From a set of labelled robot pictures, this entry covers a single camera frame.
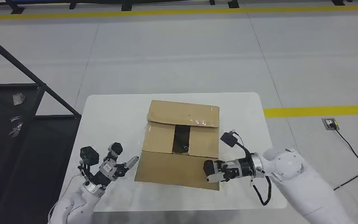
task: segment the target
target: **white table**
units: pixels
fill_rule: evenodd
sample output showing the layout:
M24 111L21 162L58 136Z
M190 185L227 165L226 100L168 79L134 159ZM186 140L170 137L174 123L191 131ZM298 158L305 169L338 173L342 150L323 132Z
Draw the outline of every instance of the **white table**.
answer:
M256 93L93 95L87 99L84 108L61 195L71 177L79 173L79 150L84 146L92 146L100 154L100 163L107 155L108 146L113 142L120 142L124 149L117 163L140 156L147 124L146 116L152 100L217 105L220 107L220 136L235 129L251 152L262 153L272 147L261 101ZM230 148L220 141L221 160L243 156L244 153L239 147ZM98 166L91 168L93 174L98 171ZM185 186L134 182L136 168L137 165L127 172L124 178L119 178L109 185L95 211L231 210L284 208L287 205L286 199L273 185L271 201L267 206L262 206L249 178L220 183L220 191L217 192ZM66 193L75 191L82 182L82 178L74 178ZM266 200L266 180L258 179L256 184Z

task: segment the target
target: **robot finger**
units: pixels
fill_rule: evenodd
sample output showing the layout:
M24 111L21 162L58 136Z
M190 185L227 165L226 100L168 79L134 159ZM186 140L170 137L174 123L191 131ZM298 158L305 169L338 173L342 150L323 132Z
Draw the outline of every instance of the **robot finger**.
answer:
M126 168L128 170L132 169L132 167L138 162L138 160L139 160L139 157L134 156L128 162L125 163L124 168Z

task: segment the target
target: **box flap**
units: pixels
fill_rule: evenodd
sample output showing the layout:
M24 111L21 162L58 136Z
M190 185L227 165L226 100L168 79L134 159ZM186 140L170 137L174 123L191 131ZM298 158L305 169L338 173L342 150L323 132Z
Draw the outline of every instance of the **box flap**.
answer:
M190 156L219 157L219 128L190 127Z
M219 127L219 107L152 100L147 119L165 124Z
M135 181L219 190L202 169L207 158L142 151Z
M172 153L175 125L148 122L143 151Z

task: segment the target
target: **electrical socket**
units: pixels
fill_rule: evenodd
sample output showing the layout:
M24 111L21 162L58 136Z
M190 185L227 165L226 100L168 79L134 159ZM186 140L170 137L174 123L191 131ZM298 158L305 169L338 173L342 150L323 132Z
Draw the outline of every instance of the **electrical socket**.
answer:
M322 118L322 122L326 130L335 130L334 128L331 128L329 125L332 123L336 124L337 130L339 130L338 123L336 122L335 118Z

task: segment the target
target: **open cardboard box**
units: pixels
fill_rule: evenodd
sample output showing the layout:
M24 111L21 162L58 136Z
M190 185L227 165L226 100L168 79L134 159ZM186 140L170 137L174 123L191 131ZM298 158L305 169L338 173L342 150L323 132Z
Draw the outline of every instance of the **open cardboard box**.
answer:
M219 190L204 161L218 158L219 107L153 100L135 181Z

